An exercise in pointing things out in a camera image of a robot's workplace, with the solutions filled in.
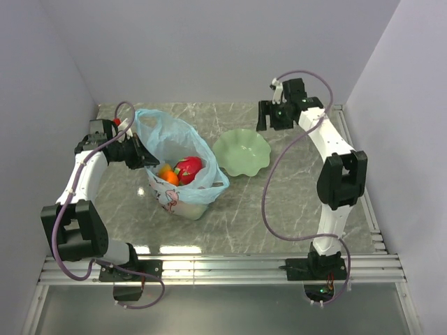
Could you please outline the yellow-orange fake peach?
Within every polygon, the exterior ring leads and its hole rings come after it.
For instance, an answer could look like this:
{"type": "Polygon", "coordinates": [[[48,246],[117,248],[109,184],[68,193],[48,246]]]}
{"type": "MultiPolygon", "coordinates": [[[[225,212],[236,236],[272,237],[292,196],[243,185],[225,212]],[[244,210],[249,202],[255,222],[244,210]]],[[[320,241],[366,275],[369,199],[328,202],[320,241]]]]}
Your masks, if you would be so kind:
{"type": "Polygon", "coordinates": [[[171,166],[169,164],[165,164],[161,167],[161,169],[158,172],[158,176],[161,177],[164,173],[166,172],[172,172],[173,169],[171,168],[171,166]]]}

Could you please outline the orange fake tangerine back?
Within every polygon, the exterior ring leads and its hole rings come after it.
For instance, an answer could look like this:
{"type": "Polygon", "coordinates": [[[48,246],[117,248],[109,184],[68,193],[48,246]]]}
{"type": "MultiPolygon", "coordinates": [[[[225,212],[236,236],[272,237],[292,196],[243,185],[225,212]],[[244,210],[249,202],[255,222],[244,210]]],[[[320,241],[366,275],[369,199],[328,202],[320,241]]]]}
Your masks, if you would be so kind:
{"type": "Polygon", "coordinates": [[[179,186],[179,178],[177,174],[172,170],[165,171],[163,174],[160,175],[160,178],[162,178],[162,180],[164,181],[167,181],[169,184],[179,186]]]}

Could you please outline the light blue plastic bag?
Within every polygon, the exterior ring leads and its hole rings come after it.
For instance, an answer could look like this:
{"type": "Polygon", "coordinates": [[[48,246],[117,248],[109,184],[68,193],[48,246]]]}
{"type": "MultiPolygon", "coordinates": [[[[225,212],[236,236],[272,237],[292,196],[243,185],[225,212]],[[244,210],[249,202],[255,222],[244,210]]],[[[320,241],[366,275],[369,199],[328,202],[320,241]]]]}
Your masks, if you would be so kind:
{"type": "Polygon", "coordinates": [[[166,112],[139,109],[135,125],[160,162],[146,169],[154,197],[169,214],[198,220],[230,186],[212,150],[193,126],[166,112]]]}

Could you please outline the red fake dragon fruit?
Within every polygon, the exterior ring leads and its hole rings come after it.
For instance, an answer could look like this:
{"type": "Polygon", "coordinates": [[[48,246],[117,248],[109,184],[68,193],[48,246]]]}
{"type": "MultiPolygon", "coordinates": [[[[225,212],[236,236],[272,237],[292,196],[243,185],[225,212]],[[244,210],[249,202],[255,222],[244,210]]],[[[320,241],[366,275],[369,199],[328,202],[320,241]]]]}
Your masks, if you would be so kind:
{"type": "Polygon", "coordinates": [[[190,184],[202,168],[202,160],[197,156],[181,158],[174,167],[174,172],[179,178],[179,185],[185,186],[190,184]]]}

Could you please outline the green leaf-shaped plate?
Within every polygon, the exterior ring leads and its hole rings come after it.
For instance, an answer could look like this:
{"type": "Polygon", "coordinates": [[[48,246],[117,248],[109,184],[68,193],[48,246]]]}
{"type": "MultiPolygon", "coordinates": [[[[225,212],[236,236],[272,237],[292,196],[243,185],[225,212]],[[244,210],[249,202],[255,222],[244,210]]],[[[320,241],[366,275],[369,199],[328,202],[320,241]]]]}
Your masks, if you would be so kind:
{"type": "Polygon", "coordinates": [[[222,133],[212,151],[219,167],[231,177],[254,177],[270,164],[270,145],[262,135],[250,129],[222,133]]]}

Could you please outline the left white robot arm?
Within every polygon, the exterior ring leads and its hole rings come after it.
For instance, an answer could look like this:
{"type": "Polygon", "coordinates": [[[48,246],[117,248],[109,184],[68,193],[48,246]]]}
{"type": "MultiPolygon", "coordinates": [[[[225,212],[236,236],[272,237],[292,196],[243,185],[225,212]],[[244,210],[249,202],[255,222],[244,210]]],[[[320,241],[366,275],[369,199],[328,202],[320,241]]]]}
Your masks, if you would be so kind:
{"type": "Polygon", "coordinates": [[[75,165],[67,186],[54,205],[43,207],[41,222],[55,260],[98,260],[126,281],[140,274],[134,247],[111,239],[95,206],[101,178],[111,163],[127,168],[156,167],[159,160],[131,131],[129,119],[96,119],[75,148],[75,165]]]}

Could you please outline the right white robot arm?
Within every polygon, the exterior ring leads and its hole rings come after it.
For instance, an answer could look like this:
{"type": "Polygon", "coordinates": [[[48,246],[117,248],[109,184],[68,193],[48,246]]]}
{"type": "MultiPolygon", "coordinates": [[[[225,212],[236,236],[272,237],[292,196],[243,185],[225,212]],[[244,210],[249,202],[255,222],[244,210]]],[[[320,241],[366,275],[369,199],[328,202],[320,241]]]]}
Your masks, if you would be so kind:
{"type": "Polygon", "coordinates": [[[317,97],[307,95],[302,79],[280,82],[275,78],[270,87],[273,97],[259,102],[256,129],[278,131],[298,125],[323,161],[316,182],[321,201],[318,231],[310,237],[307,257],[286,261],[286,271],[292,280],[345,279],[347,266],[342,259],[341,237],[353,206],[365,192],[367,155],[343,139],[329,120],[330,108],[317,97]]]}

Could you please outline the aluminium right side rail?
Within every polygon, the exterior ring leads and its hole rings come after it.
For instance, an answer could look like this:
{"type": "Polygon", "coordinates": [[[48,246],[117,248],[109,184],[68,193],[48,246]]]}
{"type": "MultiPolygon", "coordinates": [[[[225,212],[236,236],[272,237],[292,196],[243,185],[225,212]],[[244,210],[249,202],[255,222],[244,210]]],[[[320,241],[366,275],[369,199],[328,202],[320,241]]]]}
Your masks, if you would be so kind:
{"type": "Polygon", "coordinates": [[[343,155],[343,166],[348,170],[339,178],[344,199],[351,206],[344,229],[344,241],[353,253],[386,255],[388,250],[366,188],[369,163],[367,154],[354,148],[344,115],[344,106],[336,106],[333,113],[337,129],[345,142],[352,147],[348,154],[343,155]]]}

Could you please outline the aluminium rail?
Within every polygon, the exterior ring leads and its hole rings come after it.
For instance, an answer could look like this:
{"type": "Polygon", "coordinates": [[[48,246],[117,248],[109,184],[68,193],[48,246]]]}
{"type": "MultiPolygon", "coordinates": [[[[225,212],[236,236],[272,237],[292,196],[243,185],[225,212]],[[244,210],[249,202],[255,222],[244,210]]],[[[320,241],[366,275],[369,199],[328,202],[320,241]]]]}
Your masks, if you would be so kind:
{"type": "Polygon", "coordinates": [[[344,115],[344,106],[336,106],[333,113],[337,129],[345,142],[352,147],[348,154],[343,155],[343,166],[348,170],[339,178],[344,199],[351,206],[344,229],[344,241],[353,253],[386,255],[388,250],[366,188],[369,163],[367,154],[354,148],[344,115]]]}
{"type": "MultiPolygon", "coordinates": [[[[166,285],[267,285],[298,284],[286,276],[286,259],[303,255],[141,255],[142,260],[162,261],[166,285]]],[[[351,257],[349,282],[405,283],[397,255],[369,254],[351,257]]]]}

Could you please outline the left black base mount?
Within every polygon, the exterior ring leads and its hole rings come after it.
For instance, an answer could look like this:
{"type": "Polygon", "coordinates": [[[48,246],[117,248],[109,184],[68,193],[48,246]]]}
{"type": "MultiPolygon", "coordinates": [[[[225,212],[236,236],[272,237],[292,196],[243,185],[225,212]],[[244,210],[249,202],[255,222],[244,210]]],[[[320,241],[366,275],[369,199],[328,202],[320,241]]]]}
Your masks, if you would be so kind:
{"type": "Polygon", "coordinates": [[[162,260],[139,260],[136,264],[102,265],[98,281],[113,284],[113,298],[119,303],[137,302],[146,283],[160,283],[162,260]]]}

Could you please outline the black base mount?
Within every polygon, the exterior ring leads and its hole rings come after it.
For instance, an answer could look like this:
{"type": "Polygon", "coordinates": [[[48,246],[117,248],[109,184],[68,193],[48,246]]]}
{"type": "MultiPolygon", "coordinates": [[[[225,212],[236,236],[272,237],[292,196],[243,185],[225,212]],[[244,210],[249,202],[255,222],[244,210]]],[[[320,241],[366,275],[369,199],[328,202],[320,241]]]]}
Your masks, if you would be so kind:
{"type": "Polygon", "coordinates": [[[146,283],[160,283],[162,260],[139,260],[136,264],[102,265],[98,281],[113,284],[113,298],[119,303],[137,302],[146,283]]]}
{"type": "Polygon", "coordinates": [[[325,306],[347,289],[351,275],[351,256],[319,255],[310,251],[306,258],[287,258],[280,270],[286,272],[287,281],[303,282],[306,298],[311,304],[325,306]]]}

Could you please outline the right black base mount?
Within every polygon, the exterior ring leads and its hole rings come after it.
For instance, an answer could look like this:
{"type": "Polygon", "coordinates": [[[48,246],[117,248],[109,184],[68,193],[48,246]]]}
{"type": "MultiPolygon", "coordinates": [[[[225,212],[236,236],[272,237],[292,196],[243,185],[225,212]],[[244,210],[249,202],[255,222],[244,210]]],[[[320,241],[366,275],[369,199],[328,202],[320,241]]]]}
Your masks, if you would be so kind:
{"type": "Polygon", "coordinates": [[[306,298],[311,304],[325,306],[347,289],[351,275],[351,256],[319,255],[310,251],[306,258],[287,258],[280,270],[286,272],[287,281],[303,282],[306,298]]]}

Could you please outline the aluminium front rail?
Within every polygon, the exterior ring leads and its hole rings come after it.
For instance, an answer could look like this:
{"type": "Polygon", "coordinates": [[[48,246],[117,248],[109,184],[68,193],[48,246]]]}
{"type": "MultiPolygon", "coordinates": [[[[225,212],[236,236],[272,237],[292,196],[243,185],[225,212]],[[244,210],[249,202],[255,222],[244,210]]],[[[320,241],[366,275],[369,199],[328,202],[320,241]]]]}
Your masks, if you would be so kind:
{"type": "MultiPolygon", "coordinates": [[[[141,255],[142,260],[162,261],[166,285],[267,285],[298,284],[286,276],[286,259],[303,255],[141,255]]],[[[397,255],[369,254],[351,257],[349,282],[405,283],[397,255]]]]}

